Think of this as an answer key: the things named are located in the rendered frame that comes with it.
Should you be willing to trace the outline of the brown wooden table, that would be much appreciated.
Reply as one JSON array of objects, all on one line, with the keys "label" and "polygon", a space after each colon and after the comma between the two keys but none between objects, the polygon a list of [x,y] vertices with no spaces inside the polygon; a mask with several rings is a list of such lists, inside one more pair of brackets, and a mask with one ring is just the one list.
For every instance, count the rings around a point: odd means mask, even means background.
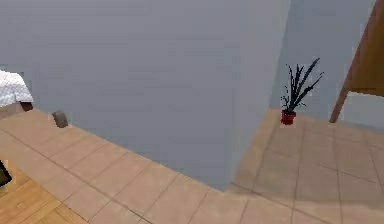
[{"label": "brown wooden table", "polygon": [[384,97],[384,0],[375,0],[330,123],[337,122],[349,92]]}]

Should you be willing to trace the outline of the black box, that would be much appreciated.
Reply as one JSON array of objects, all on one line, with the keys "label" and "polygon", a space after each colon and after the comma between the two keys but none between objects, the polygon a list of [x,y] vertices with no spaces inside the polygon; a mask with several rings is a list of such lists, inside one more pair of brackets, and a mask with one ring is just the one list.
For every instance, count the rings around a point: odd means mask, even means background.
[{"label": "black box", "polygon": [[12,181],[12,176],[8,172],[4,163],[0,160],[0,187],[5,186]]}]

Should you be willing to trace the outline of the dark plant in red pot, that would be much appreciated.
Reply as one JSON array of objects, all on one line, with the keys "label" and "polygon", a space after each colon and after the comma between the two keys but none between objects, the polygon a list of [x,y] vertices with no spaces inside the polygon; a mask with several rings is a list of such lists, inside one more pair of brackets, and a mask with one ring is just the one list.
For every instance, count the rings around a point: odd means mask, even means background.
[{"label": "dark plant in red pot", "polygon": [[292,67],[288,66],[290,84],[284,86],[286,94],[281,97],[284,104],[281,111],[280,122],[283,125],[292,125],[294,123],[294,119],[297,116],[295,109],[299,106],[305,106],[303,99],[314,89],[322,78],[323,72],[319,74],[317,80],[312,84],[307,87],[304,86],[319,61],[320,59],[316,58],[307,70],[304,70],[303,66],[296,65],[296,72],[293,72]]}]

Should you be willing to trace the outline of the bed with white cover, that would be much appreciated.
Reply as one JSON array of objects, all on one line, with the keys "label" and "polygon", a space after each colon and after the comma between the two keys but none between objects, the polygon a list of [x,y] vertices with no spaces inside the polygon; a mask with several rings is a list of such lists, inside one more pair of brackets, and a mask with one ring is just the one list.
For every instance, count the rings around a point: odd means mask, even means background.
[{"label": "bed with white cover", "polygon": [[0,120],[33,111],[34,103],[22,75],[0,69]]}]

